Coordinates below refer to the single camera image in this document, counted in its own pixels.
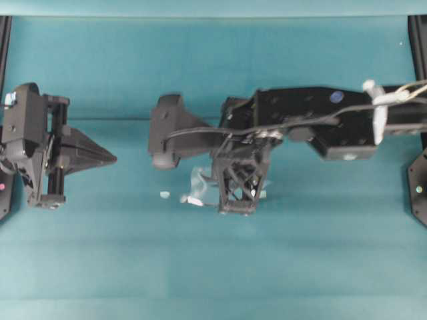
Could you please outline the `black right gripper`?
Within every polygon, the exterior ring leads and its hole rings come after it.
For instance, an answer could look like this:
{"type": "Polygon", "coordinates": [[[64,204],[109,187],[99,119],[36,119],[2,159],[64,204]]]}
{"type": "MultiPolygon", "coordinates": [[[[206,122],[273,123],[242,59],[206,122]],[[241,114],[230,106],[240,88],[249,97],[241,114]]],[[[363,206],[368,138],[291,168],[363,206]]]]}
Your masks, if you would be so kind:
{"type": "Polygon", "coordinates": [[[259,116],[260,108],[255,96],[228,97],[222,105],[222,116],[213,133],[217,145],[210,152],[213,173],[218,181],[218,211],[221,214],[256,211],[270,161],[254,155],[263,153],[265,148],[276,147],[284,140],[284,130],[278,124],[262,124],[259,116]],[[250,157],[245,165],[248,195],[244,199],[231,159],[250,157]]]}

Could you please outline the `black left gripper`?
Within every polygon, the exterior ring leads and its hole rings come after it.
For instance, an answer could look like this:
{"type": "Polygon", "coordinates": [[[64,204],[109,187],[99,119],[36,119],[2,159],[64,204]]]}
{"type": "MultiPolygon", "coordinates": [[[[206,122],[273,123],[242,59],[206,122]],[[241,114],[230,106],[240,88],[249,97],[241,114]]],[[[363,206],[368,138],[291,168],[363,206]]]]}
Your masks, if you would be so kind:
{"type": "Polygon", "coordinates": [[[40,94],[36,83],[6,94],[1,132],[1,169],[21,176],[30,207],[58,209],[65,203],[64,175],[117,162],[117,157],[67,123],[69,99],[40,94]],[[78,157],[60,157],[60,146],[78,157]]]}

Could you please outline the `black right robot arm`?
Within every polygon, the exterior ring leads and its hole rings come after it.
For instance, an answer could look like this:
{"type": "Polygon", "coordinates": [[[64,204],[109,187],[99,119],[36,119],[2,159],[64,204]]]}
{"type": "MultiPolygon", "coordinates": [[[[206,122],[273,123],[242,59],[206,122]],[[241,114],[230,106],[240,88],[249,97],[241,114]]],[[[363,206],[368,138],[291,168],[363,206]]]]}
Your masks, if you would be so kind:
{"type": "Polygon", "coordinates": [[[272,151],[289,139],[310,145],[325,160],[367,159],[386,135],[426,132],[426,94],[397,87],[365,92],[331,87],[258,90],[228,97],[211,153],[221,213],[256,210],[272,151]]]}

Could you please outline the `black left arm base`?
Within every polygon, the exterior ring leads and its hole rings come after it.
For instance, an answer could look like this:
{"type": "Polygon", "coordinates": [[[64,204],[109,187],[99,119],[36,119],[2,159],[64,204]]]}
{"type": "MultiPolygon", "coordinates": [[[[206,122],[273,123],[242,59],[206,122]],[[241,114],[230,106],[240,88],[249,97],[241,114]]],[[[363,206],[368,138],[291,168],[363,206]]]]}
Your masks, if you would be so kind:
{"type": "Polygon", "coordinates": [[[8,175],[1,171],[0,176],[0,219],[4,219],[11,210],[14,175],[8,175]]]}

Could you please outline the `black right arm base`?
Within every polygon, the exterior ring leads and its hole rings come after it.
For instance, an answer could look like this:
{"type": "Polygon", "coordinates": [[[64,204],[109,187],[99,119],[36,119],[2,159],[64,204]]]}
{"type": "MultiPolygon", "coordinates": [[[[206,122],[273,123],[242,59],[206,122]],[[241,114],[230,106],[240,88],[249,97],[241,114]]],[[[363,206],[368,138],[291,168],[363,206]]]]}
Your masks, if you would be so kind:
{"type": "Polygon", "coordinates": [[[426,149],[409,165],[407,177],[411,212],[426,226],[426,149]]]}

